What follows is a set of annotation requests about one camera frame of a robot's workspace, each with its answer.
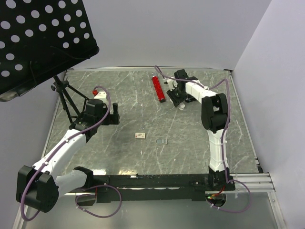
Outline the aluminium frame rail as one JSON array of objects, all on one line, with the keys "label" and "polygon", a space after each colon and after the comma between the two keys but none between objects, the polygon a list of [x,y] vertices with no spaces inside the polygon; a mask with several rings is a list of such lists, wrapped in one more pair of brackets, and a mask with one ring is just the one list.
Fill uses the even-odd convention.
[{"label": "aluminium frame rail", "polygon": [[269,173],[240,173],[233,178],[245,184],[251,193],[275,192]]}]

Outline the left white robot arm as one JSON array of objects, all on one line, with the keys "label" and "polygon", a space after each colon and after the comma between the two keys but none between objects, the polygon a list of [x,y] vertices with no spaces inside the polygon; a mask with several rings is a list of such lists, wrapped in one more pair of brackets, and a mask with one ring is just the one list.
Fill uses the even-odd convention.
[{"label": "left white robot arm", "polygon": [[63,167],[97,133],[101,125],[119,124],[118,105],[103,99],[90,99],[85,110],[70,125],[61,141],[33,166],[23,166],[17,175],[16,200],[21,207],[29,206],[41,212],[49,212],[64,194],[80,188],[84,192],[94,186],[93,172],[75,167],[69,174],[60,176]]}]

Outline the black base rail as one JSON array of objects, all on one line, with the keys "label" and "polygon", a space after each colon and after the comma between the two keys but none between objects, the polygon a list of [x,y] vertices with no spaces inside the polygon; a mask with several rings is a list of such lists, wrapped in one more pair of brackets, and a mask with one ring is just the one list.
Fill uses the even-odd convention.
[{"label": "black base rail", "polygon": [[118,193],[107,186],[119,190],[123,201],[184,200],[206,201],[206,194],[234,191],[233,182],[213,181],[208,174],[174,175],[93,175],[82,190],[97,192],[98,203],[120,200]]}]

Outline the red cylindrical tube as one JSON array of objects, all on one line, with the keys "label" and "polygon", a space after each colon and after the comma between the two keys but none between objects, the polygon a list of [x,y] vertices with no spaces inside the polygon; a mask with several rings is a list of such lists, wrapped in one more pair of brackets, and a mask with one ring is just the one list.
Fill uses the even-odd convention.
[{"label": "red cylindrical tube", "polygon": [[152,73],[151,74],[151,79],[152,83],[154,85],[158,100],[160,103],[164,103],[166,101],[160,81],[158,79],[158,74],[157,73]]}]

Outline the white staple box sleeve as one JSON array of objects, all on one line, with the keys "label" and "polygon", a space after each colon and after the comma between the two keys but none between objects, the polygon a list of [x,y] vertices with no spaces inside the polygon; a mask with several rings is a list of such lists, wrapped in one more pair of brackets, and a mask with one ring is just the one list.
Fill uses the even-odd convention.
[{"label": "white staple box sleeve", "polygon": [[137,139],[145,139],[145,137],[146,137],[145,133],[140,133],[140,132],[135,133],[135,138]]}]

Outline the black tripod stand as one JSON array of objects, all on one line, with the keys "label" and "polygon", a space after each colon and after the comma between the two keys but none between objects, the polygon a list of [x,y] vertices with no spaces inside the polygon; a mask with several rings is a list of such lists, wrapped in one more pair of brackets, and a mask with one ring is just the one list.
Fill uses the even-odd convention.
[{"label": "black tripod stand", "polygon": [[[59,94],[63,110],[66,112],[67,118],[68,118],[70,124],[72,124],[73,121],[75,121],[78,118],[78,116],[81,114],[81,112],[79,111],[79,109],[76,106],[75,102],[73,101],[72,97],[68,93],[67,88],[71,89],[73,92],[75,92],[76,94],[78,94],[79,96],[81,96],[84,99],[83,108],[82,108],[83,112],[85,111],[85,107],[86,107],[87,102],[89,101],[89,97],[85,96],[83,93],[81,93],[76,88],[71,86],[69,81],[67,81],[67,80],[62,81],[59,79],[59,77],[57,75],[54,76],[53,79],[54,79],[54,83],[51,86],[51,89],[53,91],[56,91]],[[76,116],[71,115],[70,110],[68,108],[68,104],[75,111]]]}]

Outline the black perforated music stand desk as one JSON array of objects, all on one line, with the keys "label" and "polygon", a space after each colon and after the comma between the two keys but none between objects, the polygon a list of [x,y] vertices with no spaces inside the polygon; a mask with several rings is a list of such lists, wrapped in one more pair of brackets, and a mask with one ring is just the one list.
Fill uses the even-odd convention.
[{"label": "black perforated music stand desk", "polygon": [[1,101],[24,95],[98,52],[81,0],[1,1]]}]

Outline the black stapler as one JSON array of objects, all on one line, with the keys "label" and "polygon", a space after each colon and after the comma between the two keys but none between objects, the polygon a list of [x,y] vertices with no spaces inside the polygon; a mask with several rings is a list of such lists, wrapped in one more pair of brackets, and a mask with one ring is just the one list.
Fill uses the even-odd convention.
[{"label": "black stapler", "polygon": [[190,103],[190,102],[194,102],[194,101],[196,101],[196,99],[193,96],[188,94],[186,99],[185,99],[185,102]]}]

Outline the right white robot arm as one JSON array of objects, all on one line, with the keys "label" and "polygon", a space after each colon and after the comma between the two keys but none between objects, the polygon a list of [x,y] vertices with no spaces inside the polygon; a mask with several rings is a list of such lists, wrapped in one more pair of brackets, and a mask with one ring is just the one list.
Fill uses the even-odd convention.
[{"label": "right white robot arm", "polygon": [[226,95],[211,91],[196,77],[189,77],[184,69],[176,71],[173,79],[167,79],[167,84],[167,95],[178,109],[185,108],[184,102],[188,98],[201,104],[201,121],[208,133],[210,147],[207,182],[211,189],[219,190],[226,185],[229,175],[225,135],[230,118]]}]

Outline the white stapler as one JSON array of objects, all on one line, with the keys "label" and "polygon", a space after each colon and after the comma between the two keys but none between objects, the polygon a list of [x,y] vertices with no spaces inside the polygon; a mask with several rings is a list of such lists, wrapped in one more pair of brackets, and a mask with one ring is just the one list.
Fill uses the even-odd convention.
[{"label": "white stapler", "polygon": [[184,104],[184,103],[180,103],[180,104],[177,106],[177,108],[178,108],[179,110],[184,110],[184,109],[185,109],[185,104]]}]

